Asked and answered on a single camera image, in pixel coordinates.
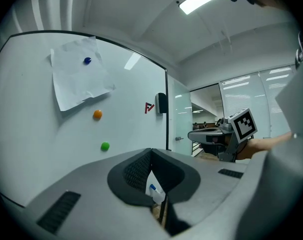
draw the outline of glass door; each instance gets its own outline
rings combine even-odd
[[[193,142],[188,139],[188,133],[193,130],[193,114],[190,91],[181,83],[174,81],[174,111],[175,152],[192,155]]]

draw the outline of window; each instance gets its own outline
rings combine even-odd
[[[260,71],[220,82],[225,116],[250,108],[258,132],[255,138],[273,138],[290,131],[275,97],[292,79],[292,67]]]

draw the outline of ceiling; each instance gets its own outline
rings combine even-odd
[[[286,23],[289,13],[246,0],[212,0],[186,15],[184,0],[73,0],[73,30],[132,44],[160,63],[178,67],[194,54],[234,35]]]

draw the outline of green ball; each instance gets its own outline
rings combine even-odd
[[[107,151],[110,148],[110,144],[108,142],[103,142],[100,148],[103,151]]]

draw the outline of orange magnet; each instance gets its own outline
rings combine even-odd
[[[93,118],[95,119],[101,119],[103,116],[103,112],[101,110],[95,110],[93,113]]]

